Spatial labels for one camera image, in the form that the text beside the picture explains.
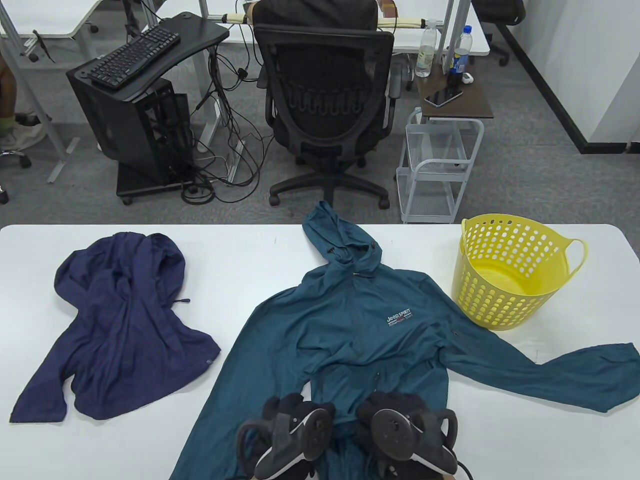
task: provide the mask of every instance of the chair backrest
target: chair backrest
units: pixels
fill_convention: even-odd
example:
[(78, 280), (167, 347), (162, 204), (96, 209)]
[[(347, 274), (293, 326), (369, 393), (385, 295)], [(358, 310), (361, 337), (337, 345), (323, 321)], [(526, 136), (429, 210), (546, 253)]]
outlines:
[(382, 131), (392, 34), (257, 24), (255, 37), (294, 155), (354, 158), (363, 134)]
[(517, 25), (527, 12), (523, 0), (472, 0), (481, 22), (500, 25)]

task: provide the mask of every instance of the navy blue jacket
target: navy blue jacket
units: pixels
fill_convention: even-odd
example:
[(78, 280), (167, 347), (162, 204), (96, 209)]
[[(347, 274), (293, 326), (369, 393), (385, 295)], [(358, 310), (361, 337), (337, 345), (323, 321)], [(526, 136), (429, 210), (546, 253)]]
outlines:
[(63, 382), (76, 408), (102, 420), (130, 412), (195, 380), (220, 353), (171, 310), (184, 257), (168, 237), (119, 233), (71, 254), (58, 295), (78, 309), (18, 398), (11, 422), (60, 422)]
[(309, 380), (313, 400), (337, 409), (335, 443), (319, 466), (323, 480), (375, 479), (353, 442), (356, 407), (378, 389), (416, 393), (440, 410), (447, 404), (447, 368), (599, 412), (640, 393), (640, 355), (632, 344), (586, 348), (537, 365), (469, 320), (427, 274), (381, 264), (377, 242), (326, 203), (303, 228), (327, 265), (247, 320), (172, 480), (239, 475), (240, 424), (257, 418), (268, 397), (299, 392)]

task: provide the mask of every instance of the blue bottle label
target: blue bottle label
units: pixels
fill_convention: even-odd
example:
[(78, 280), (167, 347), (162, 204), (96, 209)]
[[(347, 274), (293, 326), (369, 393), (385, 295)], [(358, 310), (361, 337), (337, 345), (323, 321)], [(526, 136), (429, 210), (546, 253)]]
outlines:
[(451, 60), (451, 71), (455, 74), (463, 74), (467, 69), (467, 62), (469, 55), (462, 55), (455, 53)]

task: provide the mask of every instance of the yellow laundry basket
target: yellow laundry basket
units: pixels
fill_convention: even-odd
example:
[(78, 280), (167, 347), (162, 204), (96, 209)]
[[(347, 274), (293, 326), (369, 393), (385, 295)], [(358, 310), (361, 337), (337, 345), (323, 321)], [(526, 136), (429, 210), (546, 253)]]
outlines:
[[(570, 270), (566, 249), (584, 247)], [(462, 221), (452, 298), (471, 320), (491, 330), (509, 330), (565, 285), (588, 256), (587, 244), (513, 215), (487, 214)]]

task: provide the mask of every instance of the teal hooded jacket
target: teal hooded jacket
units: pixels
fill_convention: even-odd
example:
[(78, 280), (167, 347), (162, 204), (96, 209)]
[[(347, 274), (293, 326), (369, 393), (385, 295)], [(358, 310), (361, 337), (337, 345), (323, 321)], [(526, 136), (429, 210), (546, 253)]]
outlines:
[(299, 392), (337, 409), (322, 480), (376, 478), (353, 442), (356, 407), (374, 390), (447, 404), (451, 369), (522, 395), (606, 412), (640, 394), (633, 344), (586, 348), (537, 365), (471, 320), (425, 273), (380, 263), (382, 249), (321, 202), (303, 224), (327, 264), (259, 305), (239, 334), (172, 480), (241, 475), (236, 433), (271, 396)]

